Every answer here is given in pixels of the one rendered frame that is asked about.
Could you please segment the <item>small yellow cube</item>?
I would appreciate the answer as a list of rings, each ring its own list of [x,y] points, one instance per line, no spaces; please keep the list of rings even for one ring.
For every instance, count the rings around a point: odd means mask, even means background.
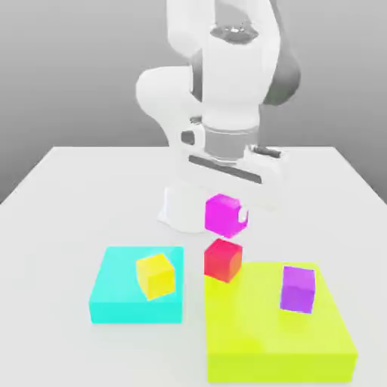
[[[147,301],[175,291],[175,267],[164,254],[156,254],[136,261],[138,285]]]

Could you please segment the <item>small magenta cube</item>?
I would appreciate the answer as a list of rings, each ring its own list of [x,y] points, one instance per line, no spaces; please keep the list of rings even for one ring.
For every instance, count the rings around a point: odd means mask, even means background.
[[[247,227],[247,225],[242,226],[238,222],[238,212],[241,206],[238,199],[221,193],[208,199],[206,201],[205,229],[222,237],[234,237]]]

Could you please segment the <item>large cyan box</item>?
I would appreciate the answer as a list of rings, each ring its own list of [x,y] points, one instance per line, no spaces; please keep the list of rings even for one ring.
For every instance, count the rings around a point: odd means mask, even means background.
[[[175,267],[175,291],[147,301],[136,261],[164,254]],[[183,306],[184,249],[180,246],[107,248],[89,299],[94,324],[179,324]]]

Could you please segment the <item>large yellow-green box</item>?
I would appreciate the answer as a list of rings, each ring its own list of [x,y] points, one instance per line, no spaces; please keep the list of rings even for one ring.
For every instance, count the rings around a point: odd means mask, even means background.
[[[282,262],[204,280],[208,382],[350,382],[357,349],[319,267],[311,314],[280,309]]]

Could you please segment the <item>small purple cube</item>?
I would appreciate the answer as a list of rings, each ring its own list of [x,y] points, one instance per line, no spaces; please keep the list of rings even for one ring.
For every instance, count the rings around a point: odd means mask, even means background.
[[[316,278],[314,269],[284,266],[280,308],[310,314],[314,305]]]

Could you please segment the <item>small red cube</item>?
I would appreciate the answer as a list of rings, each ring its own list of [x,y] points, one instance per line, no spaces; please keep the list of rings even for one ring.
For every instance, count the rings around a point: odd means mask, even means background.
[[[243,247],[216,239],[204,252],[204,274],[230,283],[242,265]]]

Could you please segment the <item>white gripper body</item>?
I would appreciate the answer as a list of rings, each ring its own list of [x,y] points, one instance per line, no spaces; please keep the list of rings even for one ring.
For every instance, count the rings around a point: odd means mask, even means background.
[[[247,208],[276,208],[283,199],[286,159],[246,150],[236,162],[215,160],[203,152],[183,152],[179,177],[215,194],[224,194]]]

